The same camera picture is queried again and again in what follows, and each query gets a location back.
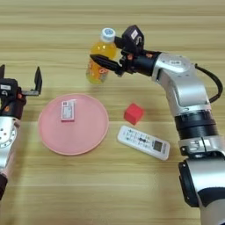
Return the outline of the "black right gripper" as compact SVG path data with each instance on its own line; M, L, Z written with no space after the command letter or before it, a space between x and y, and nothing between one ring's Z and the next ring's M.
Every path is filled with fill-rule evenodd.
M118 49L124 47L124 41L121 37L115 37L114 44ZM99 66L113 71L118 76L122 76L125 72L152 76L156 61L161 53L158 51L142 50L138 54L132 54L122 50L121 54L122 57L119 62L110 60L101 54L91 54L91 59Z

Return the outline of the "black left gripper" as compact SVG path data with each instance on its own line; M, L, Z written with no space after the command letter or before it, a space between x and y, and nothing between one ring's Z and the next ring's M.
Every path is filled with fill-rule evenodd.
M4 78L5 65L0 66L0 79ZM39 96L42 90L42 75L40 68L36 69L34 76L35 88L29 91L22 91L22 94L18 94L15 98L13 97L1 97L0 105L0 116L8 116L22 118L23 109L26 104L25 96Z

